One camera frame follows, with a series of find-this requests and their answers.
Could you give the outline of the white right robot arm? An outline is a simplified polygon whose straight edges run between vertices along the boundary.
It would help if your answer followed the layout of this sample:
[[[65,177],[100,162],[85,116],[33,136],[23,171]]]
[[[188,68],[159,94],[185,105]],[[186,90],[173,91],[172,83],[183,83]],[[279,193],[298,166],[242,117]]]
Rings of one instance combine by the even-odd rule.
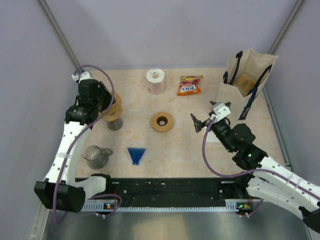
[[[239,198],[247,195],[266,200],[300,218],[315,232],[320,231],[320,187],[288,170],[265,151],[254,145],[255,135],[245,124],[231,127],[228,116],[231,103],[211,102],[211,111],[205,121],[191,115],[195,131],[205,129],[204,136],[213,132],[242,172],[234,177],[248,176],[233,185]]]

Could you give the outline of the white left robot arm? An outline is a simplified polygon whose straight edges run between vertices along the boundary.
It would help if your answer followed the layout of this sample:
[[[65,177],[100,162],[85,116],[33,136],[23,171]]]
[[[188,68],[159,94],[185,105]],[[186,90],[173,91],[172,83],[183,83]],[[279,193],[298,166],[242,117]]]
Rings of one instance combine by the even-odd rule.
[[[43,181],[37,181],[34,192],[47,209],[79,213],[86,200],[98,194],[109,198],[114,191],[107,176],[96,174],[76,181],[76,170],[92,123],[112,103],[106,86],[96,79],[78,83],[75,103],[65,113],[63,135],[54,161]]]

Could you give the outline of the brown paper coffee filter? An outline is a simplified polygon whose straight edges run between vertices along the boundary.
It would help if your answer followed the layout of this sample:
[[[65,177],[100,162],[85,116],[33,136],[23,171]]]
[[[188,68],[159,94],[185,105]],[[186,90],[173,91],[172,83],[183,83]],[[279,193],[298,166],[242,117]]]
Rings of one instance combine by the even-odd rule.
[[[114,113],[116,112],[118,109],[120,109],[122,107],[122,99],[121,96],[115,92],[114,94],[114,103],[112,104],[111,108],[110,108],[110,112]]]

